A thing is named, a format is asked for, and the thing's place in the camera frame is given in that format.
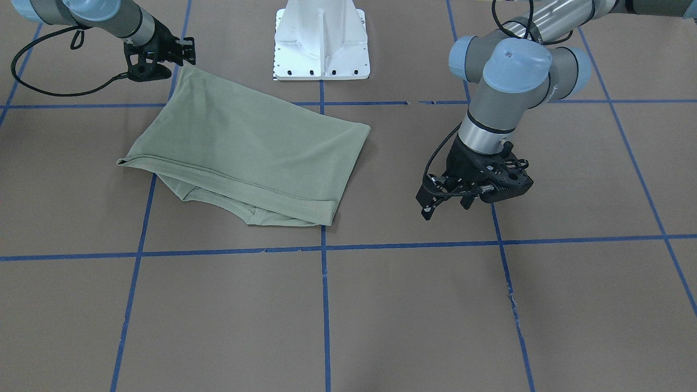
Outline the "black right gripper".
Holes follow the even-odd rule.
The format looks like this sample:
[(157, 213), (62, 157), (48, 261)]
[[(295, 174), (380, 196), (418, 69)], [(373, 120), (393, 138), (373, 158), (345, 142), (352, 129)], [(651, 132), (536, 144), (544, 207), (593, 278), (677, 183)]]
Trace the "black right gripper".
[(154, 22), (154, 34), (144, 45), (124, 43), (124, 55), (129, 65), (127, 77), (135, 82), (148, 82), (169, 79), (172, 71), (163, 62), (179, 66), (186, 60), (196, 64), (195, 41), (193, 37), (178, 38), (160, 21)]

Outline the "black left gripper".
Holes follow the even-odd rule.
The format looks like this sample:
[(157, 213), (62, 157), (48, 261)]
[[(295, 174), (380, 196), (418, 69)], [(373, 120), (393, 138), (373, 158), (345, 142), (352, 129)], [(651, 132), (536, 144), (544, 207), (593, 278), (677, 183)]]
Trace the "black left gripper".
[(435, 209), (451, 198), (460, 198), (461, 206), (468, 210), (476, 199), (493, 204), (517, 198), (532, 188), (534, 181), (526, 172), (529, 162), (513, 154), (511, 141), (503, 142), (502, 151), (487, 155), (473, 151), (455, 137), (443, 174), (429, 173), (434, 158), (454, 136), (448, 134), (426, 162), (415, 197), (425, 220), (431, 220)]

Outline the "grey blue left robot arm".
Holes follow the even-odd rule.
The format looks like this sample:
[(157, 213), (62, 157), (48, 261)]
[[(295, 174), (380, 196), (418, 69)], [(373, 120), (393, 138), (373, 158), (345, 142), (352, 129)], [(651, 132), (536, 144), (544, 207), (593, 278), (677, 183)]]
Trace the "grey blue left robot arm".
[(451, 48), (453, 75), (478, 85), (440, 176), (425, 172), (416, 200), (430, 220), (435, 208), (460, 198), (464, 209), (476, 199), (493, 204), (525, 194), (533, 180), (528, 161), (513, 154), (513, 132), (526, 110), (582, 90), (591, 74), (589, 55), (563, 47), (573, 30), (612, 13), (695, 18), (694, 1), (529, 2), (525, 15), (501, 22), (486, 36), (463, 36)]

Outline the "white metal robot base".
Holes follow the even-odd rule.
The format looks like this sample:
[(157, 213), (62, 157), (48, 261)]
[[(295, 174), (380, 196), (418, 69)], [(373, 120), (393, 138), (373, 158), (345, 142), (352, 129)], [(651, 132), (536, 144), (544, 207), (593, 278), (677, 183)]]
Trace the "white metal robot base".
[(288, 1), (274, 21), (275, 80), (369, 78), (366, 16), (353, 1)]

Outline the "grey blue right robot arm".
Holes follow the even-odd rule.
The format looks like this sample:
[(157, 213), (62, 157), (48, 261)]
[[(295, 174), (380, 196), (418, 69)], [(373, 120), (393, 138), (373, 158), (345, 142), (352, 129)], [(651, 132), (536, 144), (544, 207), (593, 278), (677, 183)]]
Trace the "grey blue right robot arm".
[(196, 64), (194, 38), (174, 36), (157, 18), (134, 1), (12, 1), (15, 10), (25, 19), (64, 26), (54, 32), (75, 32), (83, 38), (87, 29), (102, 29), (124, 42), (124, 55), (129, 69), (113, 80), (135, 82), (157, 81), (172, 76), (162, 65), (171, 62)]

